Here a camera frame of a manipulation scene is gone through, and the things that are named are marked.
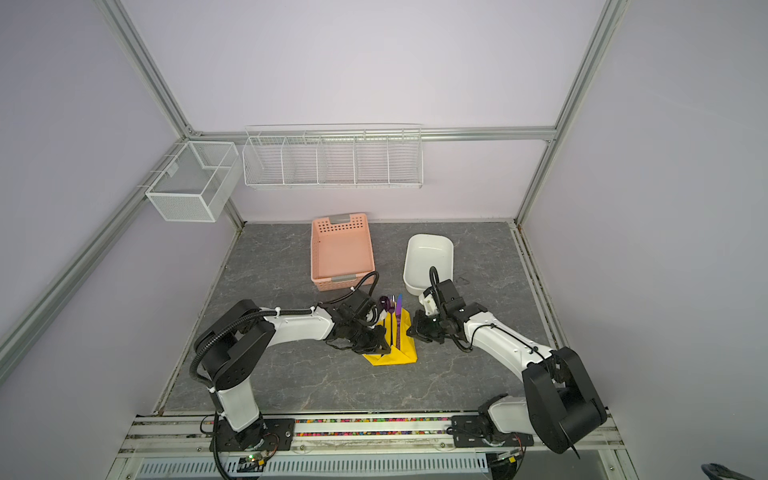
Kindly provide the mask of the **yellow paper napkin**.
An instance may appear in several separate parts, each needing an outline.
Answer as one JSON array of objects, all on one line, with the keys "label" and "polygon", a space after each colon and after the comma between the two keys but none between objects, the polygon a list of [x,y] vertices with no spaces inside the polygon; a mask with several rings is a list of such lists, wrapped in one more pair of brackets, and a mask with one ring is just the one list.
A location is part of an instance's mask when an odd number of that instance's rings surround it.
[{"label": "yellow paper napkin", "polygon": [[[406,309],[402,309],[402,327],[401,327],[401,348],[390,347],[389,354],[364,355],[364,358],[374,366],[406,365],[416,363],[418,354],[416,351],[415,340],[407,335],[407,330],[411,326],[411,316]],[[387,331],[390,341],[390,314],[382,313],[376,325],[383,325]]]}]

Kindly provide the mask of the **iridescent purple knife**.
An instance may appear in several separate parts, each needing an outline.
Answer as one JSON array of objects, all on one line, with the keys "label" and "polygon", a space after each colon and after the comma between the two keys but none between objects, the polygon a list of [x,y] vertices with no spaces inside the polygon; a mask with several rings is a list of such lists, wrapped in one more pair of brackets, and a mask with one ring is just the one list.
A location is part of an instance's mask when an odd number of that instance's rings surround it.
[{"label": "iridescent purple knife", "polygon": [[396,321],[396,332],[395,332],[395,346],[399,350],[401,348],[401,327],[402,327],[402,307],[403,307],[403,296],[402,294],[398,294],[396,298],[395,303],[395,321]]}]

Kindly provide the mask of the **purple iridescent spoon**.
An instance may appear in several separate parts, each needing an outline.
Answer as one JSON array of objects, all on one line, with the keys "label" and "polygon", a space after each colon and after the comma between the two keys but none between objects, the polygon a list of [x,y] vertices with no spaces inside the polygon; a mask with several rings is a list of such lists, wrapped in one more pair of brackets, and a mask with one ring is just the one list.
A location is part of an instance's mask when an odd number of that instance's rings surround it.
[{"label": "purple iridescent spoon", "polygon": [[386,314],[391,314],[394,311],[394,306],[393,306],[391,297],[381,296],[378,302],[382,312]]}]

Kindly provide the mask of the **dark iridescent fork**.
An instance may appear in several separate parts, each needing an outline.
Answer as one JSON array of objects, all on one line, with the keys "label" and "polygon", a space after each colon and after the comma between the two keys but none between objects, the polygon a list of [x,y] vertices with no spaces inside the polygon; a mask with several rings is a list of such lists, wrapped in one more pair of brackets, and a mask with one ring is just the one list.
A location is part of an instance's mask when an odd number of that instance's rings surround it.
[{"label": "dark iridescent fork", "polygon": [[389,308],[389,314],[390,314],[390,347],[394,347],[396,345],[395,342],[395,330],[396,330],[396,306],[397,306],[397,297],[396,295],[392,295],[390,297],[390,308]]}]

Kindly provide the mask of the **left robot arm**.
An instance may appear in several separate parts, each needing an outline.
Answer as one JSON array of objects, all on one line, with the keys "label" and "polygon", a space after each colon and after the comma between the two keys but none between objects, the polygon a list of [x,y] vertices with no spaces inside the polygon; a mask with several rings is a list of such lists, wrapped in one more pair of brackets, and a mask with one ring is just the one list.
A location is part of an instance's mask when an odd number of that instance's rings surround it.
[{"label": "left robot arm", "polygon": [[369,272],[338,298],[303,309],[260,307],[241,300],[193,343],[189,377],[214,404],[210,450],[247,451],[277,442],[286,434],[269,429],[253,393],[253,372],[264,354],[278,345],[323,342],[358,355],[391,351],[381,308],[374,299],[379,273]]}]

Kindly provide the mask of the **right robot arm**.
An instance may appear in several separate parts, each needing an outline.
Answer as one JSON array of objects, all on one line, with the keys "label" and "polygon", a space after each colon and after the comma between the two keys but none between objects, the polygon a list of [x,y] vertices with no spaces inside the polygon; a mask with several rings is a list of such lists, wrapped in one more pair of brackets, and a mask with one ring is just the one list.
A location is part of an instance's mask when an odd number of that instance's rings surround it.
[{"label": "right robot arm", "polygon": [[510,437],[535,435],[552,452],[574,450],[578,441],[607,421],[607,410],[579,355],[568,347],[553,349],[537,343],[498,320],[486,307],[466,303],[450,279],[437,268],[428,273],[429,286],[419,297],[408,335],[425,343],[447,339],[465,353],[486,352],[523,384],[524,398],[500,394],[477,409],[470,428],[490,446]]}]

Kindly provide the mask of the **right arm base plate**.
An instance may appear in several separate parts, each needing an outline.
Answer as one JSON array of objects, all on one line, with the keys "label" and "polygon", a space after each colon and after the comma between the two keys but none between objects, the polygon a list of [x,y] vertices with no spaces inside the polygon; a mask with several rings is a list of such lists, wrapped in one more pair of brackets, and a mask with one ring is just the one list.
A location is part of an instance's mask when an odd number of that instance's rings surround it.
[{"label": "right arm base plate", "polygon": [[486,415],[454,415],[446,432],[457,448],[530,447],[534,438],[521,432],[503,433]]}]

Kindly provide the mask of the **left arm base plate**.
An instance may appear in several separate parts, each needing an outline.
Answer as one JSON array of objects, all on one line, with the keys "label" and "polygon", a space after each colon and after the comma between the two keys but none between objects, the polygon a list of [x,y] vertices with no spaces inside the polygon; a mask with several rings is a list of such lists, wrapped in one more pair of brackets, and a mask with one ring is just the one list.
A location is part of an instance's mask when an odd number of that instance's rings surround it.
[{"label": "left arm base plate", "polygon": [[216,443],[219,452],[287,451],[291,448],[295,426],[295,418],[266,418],[236,432],[226,419],[221,419],[214,428],[212,443]]}]

